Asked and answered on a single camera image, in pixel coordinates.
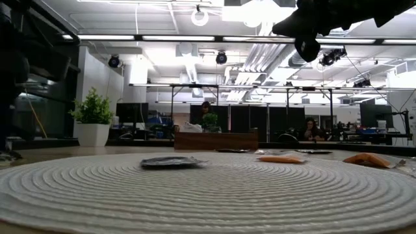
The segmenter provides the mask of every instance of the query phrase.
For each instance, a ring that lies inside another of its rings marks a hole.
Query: computer screen
[[[148,111],[149,103],[117,103],[116,115],[120,123],[146,123]]]
[[[361,125],[363,127],[377,127],[377,120],[387,121],[387,127],[393,128],[393,116],[391,115],[391,106],[360,104]]]

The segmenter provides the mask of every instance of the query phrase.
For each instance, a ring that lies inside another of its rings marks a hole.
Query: white circular placemat
[[[152,170],[194,156],[205,168]],[[416,181],[336,161],[158,153],[40,162],[0,171],[0,219],[70,233],[377,233],[416,221]]]

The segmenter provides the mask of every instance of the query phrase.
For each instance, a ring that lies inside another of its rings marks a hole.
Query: orange packet
[[[384,168],[394,168],[396,166],[395,163],[391,163],[388,160],[383,159],[381,156],[375,153],[358,153],[353,157],[349,157],[343,161],[344,163],[352,163],[352,164],[361,164],[364,162],[369,162],[377,166],[381,166]]]
[[[282,155],[282,156],[264,156],[257,158],[258,160],[262,162],[268,162],[268,163],[304,163],[305,159],[302,159],[297,156],[293,155]]]

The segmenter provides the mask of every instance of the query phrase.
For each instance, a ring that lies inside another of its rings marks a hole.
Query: ceiling
[[[258,35],[261,31],[261,26],[247,27],[242,21],[222,21],[221,14],[226,7],[222,6],[224,2],[221,0],[213,1],[214,7],[203,8],[209,11],[209,20],[204,26],[196,26],[191,20],[195,6],[108,4],[104,2],[78,2],[78,0],[37,1],[78,33]],[[416,23],[414,22],[416,22],[416,14],[414,9],[411,9],[379,29],[376,28],[373,20],[364,21],[349,32],[348,36],[415,37]],[[105,46],[106,48],[141,47],[153,65],[153,69],[149,70],[149,77],[152,82],[157,82],[163,77],[179,77],[180,73],[186,73],[184,64],[176,57],[177,44],[171,42],[105,42],[102,44],[97,42],[95,46]],[[204,56],[203,59],[198,60],[196,70],[198,73],[223,75],[228,65],[244,64],[252,46],[252,44],[198,43],[198,53],[204,54]],[[229,59],[227,66],[216,65],[215,57],[218,50],[226,51]],[[322,67],[317,64],[317,61],[314,61],[296,71],[297,80],[295,82],[305,81],[309,85],[321,85],[323,82],[323,84],[334,85],[334,81],[341,82],[357,76],[358,69],[360,72],[374,71],[372,73],[374,82],[382,84],[385,82],[384,72],[394,68],[391,65],[383,64],[390,64],[400,59],[416,58],[416,47],[347,46],[346,51],[356,68],[348,59],[344,58],[334,66],[322,71]]]

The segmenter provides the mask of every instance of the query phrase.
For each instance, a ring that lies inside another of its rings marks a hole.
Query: white planter
[[[109,138],[110,125],[78,123],[78,142],[82,147],[103,147]]]

